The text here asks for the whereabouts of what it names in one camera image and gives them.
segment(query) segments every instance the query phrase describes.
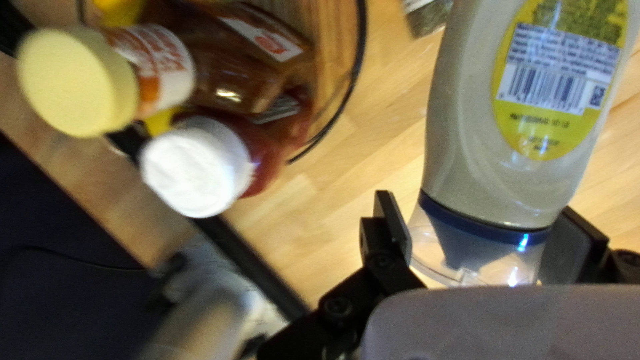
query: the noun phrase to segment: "white label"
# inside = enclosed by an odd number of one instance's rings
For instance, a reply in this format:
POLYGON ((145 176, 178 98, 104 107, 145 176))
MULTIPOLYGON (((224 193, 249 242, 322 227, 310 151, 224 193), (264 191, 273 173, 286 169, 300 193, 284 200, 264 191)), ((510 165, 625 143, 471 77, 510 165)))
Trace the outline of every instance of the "white label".
POLYGON ((496 98, 574 115, 600 109, 619 56, 599 40, 518 23, 496 98))
POLYGON ((422 8, 424 5, 428 3, 432 3, 435 0, 403 0, 404 12, 410 13, 414 10, 418 10, 422 8))
POLYGON ((219 17, 219 19, 280 62, 302 53, 302 49, 282 35, 256 28, 241 20, 228 17, 219 17))
POLYGON ((115 51, 137 66, 141 88, 139 117, 189 98, 195 87, 195 66, 187 47, 171 31, 159 25, 144 25, 116 29, 109 35, 115 51))

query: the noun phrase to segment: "dark fabric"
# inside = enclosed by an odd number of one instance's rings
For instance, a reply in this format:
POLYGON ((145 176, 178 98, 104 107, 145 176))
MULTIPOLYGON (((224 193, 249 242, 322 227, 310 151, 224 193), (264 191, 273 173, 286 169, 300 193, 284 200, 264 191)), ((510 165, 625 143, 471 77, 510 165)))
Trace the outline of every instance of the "dark fabric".
POLYGON ((104 265, 141 268, 0 133, 0 263, 8 249, 24 245, 104 265))
POLYGON ((145 312, 154 283, 142 270, 113 270, 23 249, 0 277, 3 360, 133 359, 161 320, 145 312))
POLYGON ((161 321, 155 285, 0 134, 0 359, 131 359, 161 321))

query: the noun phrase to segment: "wooden floor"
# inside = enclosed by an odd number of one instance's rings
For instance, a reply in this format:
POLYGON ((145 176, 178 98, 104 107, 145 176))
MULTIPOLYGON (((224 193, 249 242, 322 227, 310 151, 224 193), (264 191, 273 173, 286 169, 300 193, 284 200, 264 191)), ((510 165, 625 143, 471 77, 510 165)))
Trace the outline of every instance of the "wooden floor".
MULTIPOLYGON (((313 2, 331 3, 305 4, 313 2)), ((394 192, 409 217, 420 185, 424 117, 441 34, 414 40, 400 0, 368 3, 367 56, 344 116, 319 147, 288 167, 268 191, 237 202, 225 213, 310 304, 360 266, 358 221, 371 214, 374 191, 394 192)), ((612 238, 612 247, 636 251, 638 49, 571 203, 612 238)), ((193 234, 193 228, 161 204, 105 140, 68 138, 31 113, 16 89, 13 61, 7 57, 0 58, 0 99, 0 129, 144 264, 161 261, 193 234)))

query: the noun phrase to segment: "squeeze bottle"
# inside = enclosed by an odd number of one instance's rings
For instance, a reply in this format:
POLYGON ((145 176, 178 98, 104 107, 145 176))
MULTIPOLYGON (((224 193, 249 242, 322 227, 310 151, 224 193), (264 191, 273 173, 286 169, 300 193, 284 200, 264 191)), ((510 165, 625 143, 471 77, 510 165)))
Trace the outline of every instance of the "squeeze bottle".
POLYGON ((414 267, 448 286, 537 281, 635 44, 637 0, 460 0, 438 54, 414 267))

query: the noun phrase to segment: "jar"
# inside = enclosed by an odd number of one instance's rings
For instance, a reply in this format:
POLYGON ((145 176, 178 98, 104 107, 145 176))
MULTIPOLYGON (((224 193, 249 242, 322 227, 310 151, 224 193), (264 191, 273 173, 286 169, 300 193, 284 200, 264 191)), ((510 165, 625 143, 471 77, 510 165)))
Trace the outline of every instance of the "jar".
POLYGON ((299 34, 244 3, 151 0, 141 22, 28 35, 18 75, 36 112, 78 137, 184 102, 254 115, 312 60, 299 34))
POLYGON ((218 215, 235 200, 260 193, 305 143, 311 105, 301 92, 290 94, 279 101, 295 99, 299 111, 278 119, 209 108, 176 115, 173 129, 143 147, 143 181, 175 211, 193 218, 218 215))

